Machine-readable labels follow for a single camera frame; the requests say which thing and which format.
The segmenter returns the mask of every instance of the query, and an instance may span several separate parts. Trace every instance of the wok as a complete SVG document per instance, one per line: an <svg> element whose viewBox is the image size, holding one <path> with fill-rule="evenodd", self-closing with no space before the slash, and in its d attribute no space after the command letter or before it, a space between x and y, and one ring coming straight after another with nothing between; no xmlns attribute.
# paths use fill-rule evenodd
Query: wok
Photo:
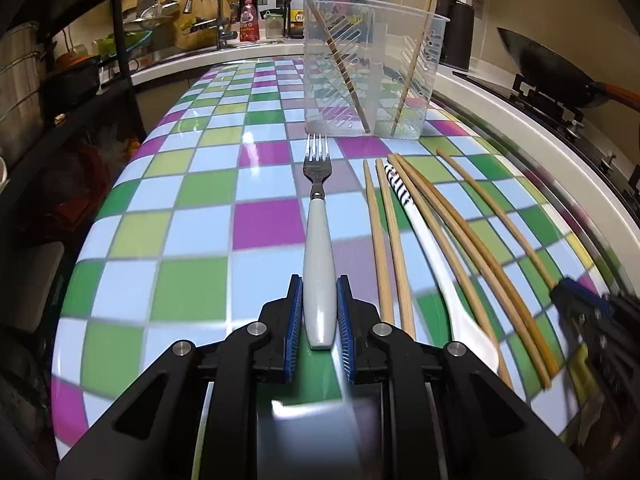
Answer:
<svg viewBox="0 0 640 480"><path fill-rule="evenodd" d="M640 112L640 94L595 82L564 57L517 32L498 27L498 33L525 81L565 107L594 107L613 99Z"/></svg>

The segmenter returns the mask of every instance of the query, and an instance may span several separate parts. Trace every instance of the red bottle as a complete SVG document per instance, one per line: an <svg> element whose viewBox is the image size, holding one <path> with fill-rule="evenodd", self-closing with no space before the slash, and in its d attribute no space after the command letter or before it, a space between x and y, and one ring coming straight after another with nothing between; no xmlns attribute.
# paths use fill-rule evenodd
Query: red bottle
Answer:
<svg viewBox="0 0 640 480"><path fill-rule="evenodd" d="M240 13L240 41L258 41L260 27L258 26L258 12L253 0L245 0Z"/></svg>

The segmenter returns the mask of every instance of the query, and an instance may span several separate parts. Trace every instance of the checkered tablecloth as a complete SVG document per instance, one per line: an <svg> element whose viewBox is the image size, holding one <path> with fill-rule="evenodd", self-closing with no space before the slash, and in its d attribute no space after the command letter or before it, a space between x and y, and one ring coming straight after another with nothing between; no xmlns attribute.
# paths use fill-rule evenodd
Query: checkered tablecloth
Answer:
<svg viewBox="0 0 640 480"><path fill-rule="evenodd" d="M294 58L213 67L118 178L78 257L58 325L52 408L60 455L173 341L223 339L256 319L264 303L283 297L293 273L302 275L310 190L302 174L302 72L302 60ZM494 143L437 102L419 140L350 137L330 139L329 146L333 173L325 191L335 269L348 274L354 297L378 302L362 161L378 186L375 158L401 153L470 221L534 314L562 367L546 391L463 254L517 394L556 434L565 431L582 402L568 373L576 342L562 330L524 250L436 149L453 156L509 212L552 275L605 291L560 212ZM396 215L418 340L441 346L450 339L444 302L397 201ZM278 401L339 400L340 373L332 354L311 352L303 336L294 384L278 391Z"/></svg>

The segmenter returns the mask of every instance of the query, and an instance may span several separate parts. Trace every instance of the gas stove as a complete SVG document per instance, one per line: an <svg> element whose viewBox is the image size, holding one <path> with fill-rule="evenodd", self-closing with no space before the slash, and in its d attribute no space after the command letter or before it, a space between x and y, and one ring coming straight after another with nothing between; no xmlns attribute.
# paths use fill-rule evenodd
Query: gas stove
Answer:
<svg viewBox="0 0 640 480"><path fill-rule="evenodd" d="M613 153L602 153L581 135L584 115L580 110L567 108L538 92L533 86L528 85L520 74L516 75L512 88L505 88L462 72L453 74L508 102L562 140L609 186L640 226L640 166L636 165L631 178L627 179L612 165L615 158Z"/></svg>

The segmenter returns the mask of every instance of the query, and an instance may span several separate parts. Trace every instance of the kettle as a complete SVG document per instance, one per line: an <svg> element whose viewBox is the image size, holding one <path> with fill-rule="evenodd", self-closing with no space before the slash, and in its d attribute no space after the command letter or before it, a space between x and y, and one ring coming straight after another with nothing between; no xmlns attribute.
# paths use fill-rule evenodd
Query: kettle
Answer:
<svg viewBox="0 0 640 480"><path fill-rule="evenodd" d="M468 72L476 16L474 8L459 0L438 0L436 14L449 18L442 40L440 63Z"/></svg>

